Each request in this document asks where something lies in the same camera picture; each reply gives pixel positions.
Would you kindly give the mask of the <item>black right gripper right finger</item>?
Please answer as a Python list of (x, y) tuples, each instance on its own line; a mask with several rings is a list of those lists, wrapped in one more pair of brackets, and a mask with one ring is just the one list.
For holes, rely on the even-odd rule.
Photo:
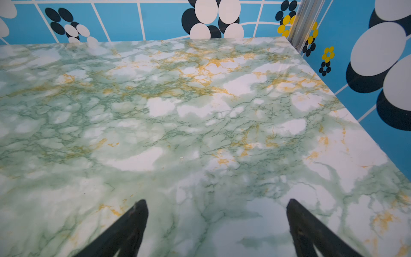
[(341, 240), (300, 202), (291, 199), (286, 208), (296, 255), (316, 257), (359, 257), (360, 254)]

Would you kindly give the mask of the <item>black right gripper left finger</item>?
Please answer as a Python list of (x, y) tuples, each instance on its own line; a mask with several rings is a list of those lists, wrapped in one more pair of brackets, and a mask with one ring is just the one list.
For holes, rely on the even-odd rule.
[(136, 257), (143, 240), (148, 216), (146, 200), (141, 199), (76, 256)]

